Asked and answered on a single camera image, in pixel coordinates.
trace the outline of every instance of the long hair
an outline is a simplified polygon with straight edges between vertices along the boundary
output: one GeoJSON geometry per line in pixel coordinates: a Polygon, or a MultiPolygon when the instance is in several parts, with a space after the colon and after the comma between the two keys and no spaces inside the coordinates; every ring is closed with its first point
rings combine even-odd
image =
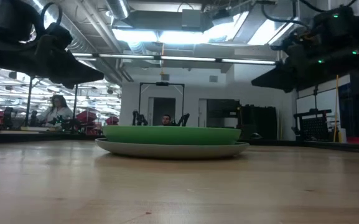
{"type": "Polygon", "coordinates": [[[54,109],[56,108],[55,103],[54,103],[55,99],[58,99],[60,101],[60,104],[62,105],[62,108],[68,107],[67,103],[66,103],[66,99],[62,95],[54,95],[52,97],[52,99],[51,99],[52,107],[51,107],[51,109],[49,111],[49,114],[52,113],[54,111],[54,109]]]}

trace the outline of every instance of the desk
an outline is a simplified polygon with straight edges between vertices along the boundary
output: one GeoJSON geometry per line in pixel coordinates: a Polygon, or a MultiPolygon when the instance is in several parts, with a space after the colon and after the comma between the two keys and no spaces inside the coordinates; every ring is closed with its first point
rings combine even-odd
{"type": "Polygon", "coordinates": [[[359,224],[359,154],[251,146],[156,161],[92,141],[0,144],[0,223],[359,224]]]}

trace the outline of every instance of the yellow pole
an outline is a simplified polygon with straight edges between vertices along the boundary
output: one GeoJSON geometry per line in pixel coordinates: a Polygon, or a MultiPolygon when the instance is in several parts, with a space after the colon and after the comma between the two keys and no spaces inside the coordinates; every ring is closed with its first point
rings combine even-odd
{"type": "Polygon", "coordinates": [[[338,75],[337,75],[337,84],[335,85],[335,114],[334,114],[334,140],[337,137],[337,105],[338,105],[338,75]]]}

